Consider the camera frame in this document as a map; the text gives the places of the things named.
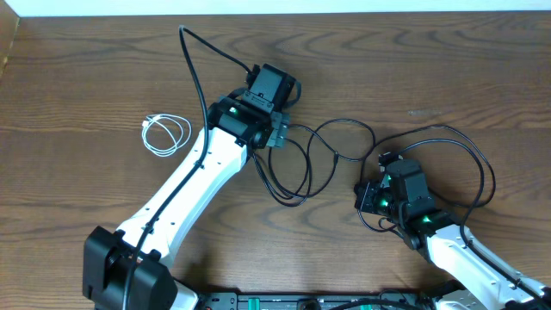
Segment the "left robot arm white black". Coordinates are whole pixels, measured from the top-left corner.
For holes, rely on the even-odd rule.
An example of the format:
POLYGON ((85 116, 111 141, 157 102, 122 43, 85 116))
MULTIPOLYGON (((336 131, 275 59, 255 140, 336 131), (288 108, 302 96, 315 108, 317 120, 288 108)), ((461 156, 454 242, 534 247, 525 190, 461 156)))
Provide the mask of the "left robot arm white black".
POLYGON ((84 243, 83 295, 98 309, 194 309, 199 295, 170 273, 178 250, 220 188, 264 147, 280 147, 301 85, 272 65, 254 66, 246 87, 207 110, 203 128, 169 179, 115 232, 84 243))

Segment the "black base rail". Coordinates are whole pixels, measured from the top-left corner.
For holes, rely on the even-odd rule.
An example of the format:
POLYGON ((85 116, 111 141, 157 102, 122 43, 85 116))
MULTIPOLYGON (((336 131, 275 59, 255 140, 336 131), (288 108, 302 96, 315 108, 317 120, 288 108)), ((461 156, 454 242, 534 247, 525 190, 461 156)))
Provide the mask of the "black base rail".
POLYGON ((200 292, 193 310, 301 310, 333 309, 344 304, 364 299, 376 303, 358 305, 358 309, 482 309, 481 302, 460 288, 455 281, 427 292, 386 288, 380 292, 367 294, 277 294, 244 293, 238 290, 200 292))

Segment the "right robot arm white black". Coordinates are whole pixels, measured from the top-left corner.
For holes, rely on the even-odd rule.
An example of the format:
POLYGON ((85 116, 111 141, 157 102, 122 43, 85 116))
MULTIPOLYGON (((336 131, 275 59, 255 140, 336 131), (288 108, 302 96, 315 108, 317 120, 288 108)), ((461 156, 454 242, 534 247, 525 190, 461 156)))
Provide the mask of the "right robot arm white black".
POLYGON ((548 309, 550 288, 512 268, 458 218, 436 206, 420 163, 381 161, 381 178, 355 186, 360 214, 387 218, 404 243, 452 275, 455 283, 426 296, 433 309, 548 309))

